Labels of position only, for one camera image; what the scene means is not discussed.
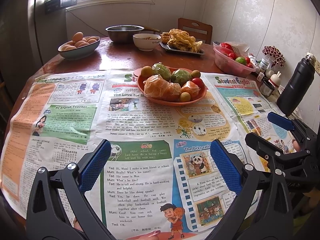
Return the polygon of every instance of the table surface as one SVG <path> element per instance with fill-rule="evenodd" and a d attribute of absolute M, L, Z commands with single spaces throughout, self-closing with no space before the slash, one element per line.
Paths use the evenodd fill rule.
<path fill-rule="evenodd" d="M 12 109 L 10 119 L 17 113 L 23 100 L 27 97 L 34 80 L 44 74 L 71 73 L 90 70 L 127 69 L 135 70 L 144 66 L 152 66 L 157 62 L 173 68 L 187 68 L 209 73 L 223 73 L 215 64 L 213 46 L 203 44 L 201 49 L 204 56 L 194 56 L 166 52 L 161 46 L 157 46 L 151 52 L 138 50 L 134 44 L 114 44 L 109 38 L 102 38 L 96 51 L 83 59 L 69 61 L 59 54 L 47 62 L 32 77 L 28 79 Z M 260 83 L 252 74 L 248 77 Z"/>

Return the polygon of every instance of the screw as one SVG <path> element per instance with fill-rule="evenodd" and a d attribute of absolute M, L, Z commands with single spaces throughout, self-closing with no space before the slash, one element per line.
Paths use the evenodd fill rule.
<path fill-rule="evenodd" d="M 68 170 L 73 170 L 76 166 L 77 164 L 75 163 L 69 163 L 67 167 L 68 167 Z"/>
<path fill-rule="evenodd" d="M 45 171 L 45 168 L 44 168 L 44 167 L 41 167 L 41 168 L 39 168 L 39 170 L 38 170 L 39 173 L 44 173 L 44 171 Z"/>
<path fill-rule="evenodd" d="M 276 172 L 276 174 L 278 174 L 278 175 L 281 175 L 281 174 L 282 174 L 282 171 L 279 170 L 279 169 L 276 169 L 275 172 Z"/>
<path fill-rule="evenodd" d="M 253 166 L 251 164 L 246 164 L 244 166 L 244 168 L 247 170 L 247 171 L 252 171 L 253 170 Z"/>

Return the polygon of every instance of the black thermos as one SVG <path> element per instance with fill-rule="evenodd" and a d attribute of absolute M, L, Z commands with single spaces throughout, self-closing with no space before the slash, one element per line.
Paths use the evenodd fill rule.
<path fill-rule="evenodd" d="M 277 100 L 280 110 L 289 116 L 309 89 L 315 77 L 316 58 L 308 53 L 297 65 L 292 78 Z"/>

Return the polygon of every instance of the baking tray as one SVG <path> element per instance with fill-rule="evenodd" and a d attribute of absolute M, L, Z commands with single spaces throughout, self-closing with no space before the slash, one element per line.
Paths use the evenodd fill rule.
<path fill-rule="evenodd" d="M 205 55 L 205 52 L 202 49 L 199 50 L 199 52 L 190 52 L 190 51 L 172 49 L 167 44 L 163 44 L 162 42 L 160 42 L 160 45 L 161 45 L 162 48 L 164 48 L 168 52 L 174 52 L 174 53 L 178 53 L 178 54 L 190 54 L 190 55 L 195 55 L 195 56 Z"/>

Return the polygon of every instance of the cabbage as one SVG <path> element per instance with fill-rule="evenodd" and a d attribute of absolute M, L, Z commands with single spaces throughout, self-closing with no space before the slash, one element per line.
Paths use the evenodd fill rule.
<path fill-rule="evenodd" d="M 162 65 L 161 62 L 154 64 L 152 69 L 154 75 L 161 75 L 164 80 L 170 81 L 171 72 L 166 66 Z"/>
<path fill-rule="evenodd" d="M 179 83 L 181 87 L 191 79 L 191 74 L 183 69 L 178 69 L 174 71 L 171 76 L 171 81 L 173 83 Z"/>

